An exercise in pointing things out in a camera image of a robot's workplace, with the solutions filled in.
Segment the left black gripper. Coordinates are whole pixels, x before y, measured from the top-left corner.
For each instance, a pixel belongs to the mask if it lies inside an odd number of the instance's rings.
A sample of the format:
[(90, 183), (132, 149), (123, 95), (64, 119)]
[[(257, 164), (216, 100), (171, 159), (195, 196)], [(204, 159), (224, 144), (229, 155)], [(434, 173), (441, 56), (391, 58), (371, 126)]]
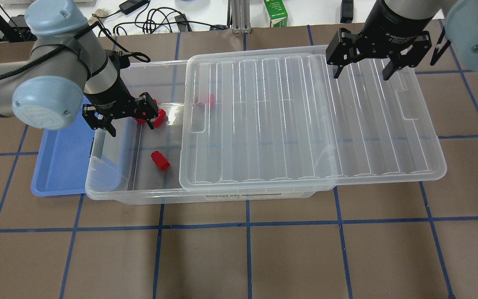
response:
[(135, 98), (125, 83), (114, 83), (100, 93), (85, 93), (85, 97), (90, 103), (82, 106), (82, 117), (92, 130), (105, 130), (116, 137), (112, 120), (127, 117), (145, 119), (146, 125), (154, 130), (151, 121), (157, 117), (158, 105), (148, 92)]

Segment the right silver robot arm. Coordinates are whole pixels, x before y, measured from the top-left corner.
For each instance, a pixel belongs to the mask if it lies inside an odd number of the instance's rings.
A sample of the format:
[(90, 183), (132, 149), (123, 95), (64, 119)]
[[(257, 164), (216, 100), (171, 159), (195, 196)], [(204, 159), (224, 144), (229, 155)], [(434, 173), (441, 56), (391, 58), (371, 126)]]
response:
[(478, 71), (478, 0), (377, 0), (362, 30), (340, 28), (326, 49), (337, 79), (363, 59), (389, 59), (383, 79), (416, 67), (432, 50), (430, 65), (453, 46), (469, 70)]

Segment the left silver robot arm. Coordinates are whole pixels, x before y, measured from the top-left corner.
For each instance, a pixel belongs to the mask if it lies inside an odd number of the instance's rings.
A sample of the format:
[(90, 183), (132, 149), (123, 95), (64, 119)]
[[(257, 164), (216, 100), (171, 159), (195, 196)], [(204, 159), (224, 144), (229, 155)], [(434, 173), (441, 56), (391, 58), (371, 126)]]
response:
[(91, 129), (113, 137), (117, 119), (144, 120), (154, 128), (157, 102), (147, 92), (132, 96), (121, 78), (131, 57), (148, 63), (147, 55), (121, 45), (103, 49), (93, 32), (104, 31), (102, 23), (90, 25), (72, 0), (38, 0), (24, 19), (37, 40), (27, 61), (0, 63), (0, 118), (61, 130), (81, 114)]

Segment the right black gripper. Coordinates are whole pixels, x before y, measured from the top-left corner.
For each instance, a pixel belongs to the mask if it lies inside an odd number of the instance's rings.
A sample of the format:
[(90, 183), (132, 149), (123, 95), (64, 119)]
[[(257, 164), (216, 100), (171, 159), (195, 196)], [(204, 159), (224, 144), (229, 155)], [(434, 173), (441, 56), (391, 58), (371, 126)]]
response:
[(373, 8), (360, 32), (339, 28), (326, 48), (326, 64), (337, 79), (345, 66), (363, 59), (390, 59), (383, 80), (404, 67), (419, 65), (431, 49), (425, 27), (431, 18), (410, 19), (390, 8)]

